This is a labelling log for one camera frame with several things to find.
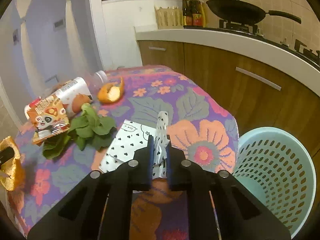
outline soy sauce bottle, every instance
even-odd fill
[[[187,0],[182,0],[183,26],[192,26],[192,13]]]
[[[201,3],[198,0],[190,0],[189,6],[192,13],[192,25],[202,26]]]

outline green leafy vegetable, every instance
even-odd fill
[[[89,103],[81,106],[82,113],[71,121],[68,135],[75,141],[79,149],[84,150],[87,143],[96,150],[107,147],[113,138],[111,131],[116,127],[116,122],[109,116],[98,116],[96,110]]]
[[[43,144],[43,156],[49,160],[58,157],[70,139],[71,137],[66,132],[48,138]]]

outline white curtain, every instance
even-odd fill
[[[66,31],[73,68],[76,74],[81,76],[86,74],[89,71],[89,68],[81,45],[76,22],[73,17],[70,0],[66,0]]]
[[[32,0],[15,0],[17,11],[21,19],[21,47],[24,64],[31,88],[36,96],[43,93],[45,89],[44,79],[36,67],[36,59],[33,53],[26,27],[25,17]]]

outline cabinet handle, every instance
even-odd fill
[[[167,49],[165,48],[159,48],[159,47],[149,47],[149,49],[152,49],[152,50],[161,50],[161,51],[166,51]]]
[[[249,71],[247,71],[247,70],[245,70],[245,69],[236,67],[236,71],[239,71],[239,72],[241,72],[241,73],[243,73],[243,74],[245,74],[245,75],[251,76],[251,77],[253,77],[253,78],[257,79],[257,80],[260,80],[261,82],[269,85],[270,87],[275,88],[276,90],[279,90],[279,91],[281,90],[281,87],[278,86],[277,84],[274,84],[274,83],[271,82],[270,80],[265,79],[265,78],[263,78],[263,77],[261,77],[261,76],[258,76],[258,75],[254,74],[254,73],[252,73],[252,72],[249,72]]]

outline panda cartoon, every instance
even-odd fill
[[[43,115],[41,115],[36,127],[36,133],[38,133],[39,139],[52,135],[53,123],[56,120],[57,111],[54,108],[48,109]]]

